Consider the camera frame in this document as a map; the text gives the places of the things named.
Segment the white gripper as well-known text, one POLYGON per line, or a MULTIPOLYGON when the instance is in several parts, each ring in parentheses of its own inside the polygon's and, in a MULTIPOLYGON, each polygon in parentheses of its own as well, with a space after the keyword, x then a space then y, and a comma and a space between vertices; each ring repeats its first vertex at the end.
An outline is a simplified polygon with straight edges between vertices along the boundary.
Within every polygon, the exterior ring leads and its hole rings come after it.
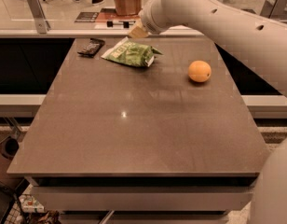
POLYGON ((130 27, 129 37, 146 38, 149 33, 159 35, 169 28, 161 0, 148 0, 140 12, 140 18, 130 27))

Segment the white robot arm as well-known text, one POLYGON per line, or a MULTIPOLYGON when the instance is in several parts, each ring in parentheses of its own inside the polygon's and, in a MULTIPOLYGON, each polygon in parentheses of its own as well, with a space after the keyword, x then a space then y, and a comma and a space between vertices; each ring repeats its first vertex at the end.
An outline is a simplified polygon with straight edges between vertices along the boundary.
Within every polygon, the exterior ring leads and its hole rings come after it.
MULTIPOLYGON (((129 36, 159 35, 178 25, 195 29, 287 98, 287 24, 218 0, 148 0, 139 16, 129 36)), ((287 224, 287 138, 256 181, 248 224, 287 224)))

